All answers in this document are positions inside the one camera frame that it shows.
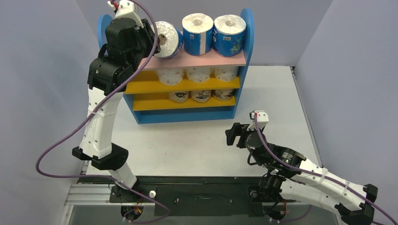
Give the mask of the brown cartoon paper roll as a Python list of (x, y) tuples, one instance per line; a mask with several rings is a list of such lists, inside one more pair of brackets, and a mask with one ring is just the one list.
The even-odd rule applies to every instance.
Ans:
[(234, 89), (216, 89), (212, 90), (214, 98), (220, 101), (228, 101), (234, 96)]

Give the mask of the blue paper roll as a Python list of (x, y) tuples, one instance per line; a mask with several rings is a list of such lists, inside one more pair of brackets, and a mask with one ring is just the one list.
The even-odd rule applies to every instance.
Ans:
[(238, 15), (222, 15), (214, 19), (213, 49), (223, 57), (233, 57), (243, 48), (246, 22)]
[(203, 13), (194, 13), (182, 19), (184, 50), (201, 56), (212, 49), (214, 21)]
[(182, 33), (171, 23), (157, 21), (160, 50), (154, 56), (157, 58), (173, 58), (181, 51), (184, 43)]

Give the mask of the white floral paper roll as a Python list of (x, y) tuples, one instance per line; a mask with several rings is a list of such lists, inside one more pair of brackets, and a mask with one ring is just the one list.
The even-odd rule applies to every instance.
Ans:
[(237, 77), (239, 67), (237, 66), (220, 66), (214, 67), (213, 73), (216, 79), (223, 82), (230, 82)]
[(167, 86), (179, 84), (184, 77), (184, 70), (181, 68), (156, 70), (159, 81)]
[(207, 82), (212, 73), (210, 67), (188, 67), (184, 71), (187, 79), (194, 83)]

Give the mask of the blue pink yellow shelf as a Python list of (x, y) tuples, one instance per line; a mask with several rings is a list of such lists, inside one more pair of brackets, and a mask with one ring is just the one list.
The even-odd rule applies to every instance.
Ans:
[(252, 11), (207, 22), (206, 32), (183, 29), (181, 51), (152, 58), (124, 92), (138, 124), (233, 119), (254, 45)]

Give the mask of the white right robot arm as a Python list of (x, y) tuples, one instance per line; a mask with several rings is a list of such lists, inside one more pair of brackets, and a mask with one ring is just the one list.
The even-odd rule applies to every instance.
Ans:
[(265, 135), (258, 135), (249, 124), (234, 123), (225, 131), (226, 143), (249, 151), (249, 165), (267, 169), (256, 190), (258, 197), (271, 202), (294, 200), (328, 210), (347, 225), (370, 225), (375, 209), (378, 188), (372, 184), (358, 185), (339, 178), (326, 168), (314, 164), (301, 153), (268, 143)]

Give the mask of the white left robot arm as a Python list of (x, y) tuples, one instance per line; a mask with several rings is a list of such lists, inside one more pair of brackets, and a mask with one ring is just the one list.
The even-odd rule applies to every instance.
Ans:
[(118, 105), (126, 88), (117, 88), (138, 69), (141, 60), (152, 50), (154, 32), (147, 19), (139, 27), (134, 19), (116, 18), (105, 28), (107, 42), (89, 66), (88, 116), (84, 136), (73, 156), (87, 160), (100, 170), (108, 171), (116, 184), (116, 193), (127, 201), (140, 199), (139, 179), (127, 164), (128, 150), (112, 143), (112, 133)]

